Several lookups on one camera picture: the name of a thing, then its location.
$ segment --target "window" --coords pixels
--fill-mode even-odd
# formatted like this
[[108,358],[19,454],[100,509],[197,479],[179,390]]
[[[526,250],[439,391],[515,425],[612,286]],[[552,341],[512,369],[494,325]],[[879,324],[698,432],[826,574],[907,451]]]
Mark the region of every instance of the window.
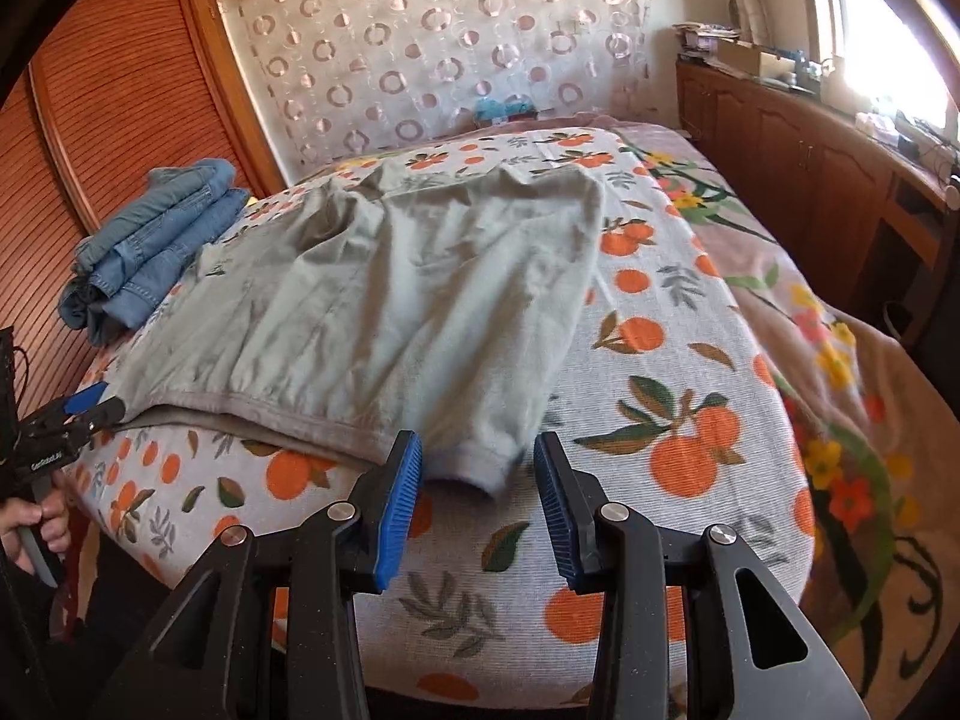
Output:
[[819,59],[846,60],[848,84],[957,142],[957,108],[930,57],[883,0],[812,0]]

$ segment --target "bed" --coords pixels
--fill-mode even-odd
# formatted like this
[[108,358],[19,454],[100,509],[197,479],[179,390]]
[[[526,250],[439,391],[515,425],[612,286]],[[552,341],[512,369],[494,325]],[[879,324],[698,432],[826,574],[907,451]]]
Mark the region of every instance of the bed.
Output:
[[[784,251],[686,141],[581,116],[482,130],[342,163],[246,209],[226,237],[382,160],[417,173],[601,176],[600,259],[541,427],[611,498],[656,524],[733,524],[832,645],[875,718],[893,718],[957,625],[960,521],[949,447],[960,426],[904,353],[824,306]],[[110,380],[131,338],[83,384]],[[95,440],[70,478],[109,538],[174,586],[237,522],[293,527],[346,497],[356,464],[191,425]],[[667,594],[671,686],[683,709],[683,615]],[[282,594],[275,641],[285,639]],[[529,458],[491,500],[426,485],[400,575],[357,599],[369,685],[478,707],[589,700],[596,597],[556,572]]]

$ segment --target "cardboard box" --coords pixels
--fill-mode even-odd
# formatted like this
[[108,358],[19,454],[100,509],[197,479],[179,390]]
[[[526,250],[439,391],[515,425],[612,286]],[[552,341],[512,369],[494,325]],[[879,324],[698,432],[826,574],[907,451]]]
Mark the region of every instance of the cardboard box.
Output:
[[796,66],[792,59],[782,59],[753,43],[735,43],[731,40],[717,41],[717,59],[761,79],[778,79],[784,73],[793,73]]

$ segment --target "silver bolt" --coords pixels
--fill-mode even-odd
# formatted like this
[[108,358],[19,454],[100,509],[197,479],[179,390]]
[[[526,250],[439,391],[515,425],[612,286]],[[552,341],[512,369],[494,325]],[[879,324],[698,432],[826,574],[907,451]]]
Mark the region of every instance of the silver bolt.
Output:
[[736,531],[730,525],[710,525],[710,538],[718,544],[727,546],[736,541]]
[[627,509],[622,503],[605,503],[600,507],[600,517],[608,519],[610,522],[623,522],[630,517],[630,509]]
[[347,503],[347,501],[337,501],[326,510],[326,515],[334,522],[346,522],[353,519],[356,513],[356,507],[352,503]]
[[247,540],[247,529],[243,525],[230,525],[220,533],[220,543],[229,547],[238,547]]

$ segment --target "louvered door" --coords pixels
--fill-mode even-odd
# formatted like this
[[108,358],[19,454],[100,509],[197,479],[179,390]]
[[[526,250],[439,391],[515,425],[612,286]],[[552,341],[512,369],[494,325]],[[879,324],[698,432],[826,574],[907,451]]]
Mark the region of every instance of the louvered door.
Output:
[[48,140],[80,214],[105,220],[151,167],[253,170],[211,82],[189,0],[78,0],[32,62]]
[[[83,237],[61,196],[35,126],[26,79],[0,109],[0,326],[30,355],[30,386],[20,415],[72,389],[93,350],[56,316],[73,248]],[[23,364],[17,360],[17,388]]]

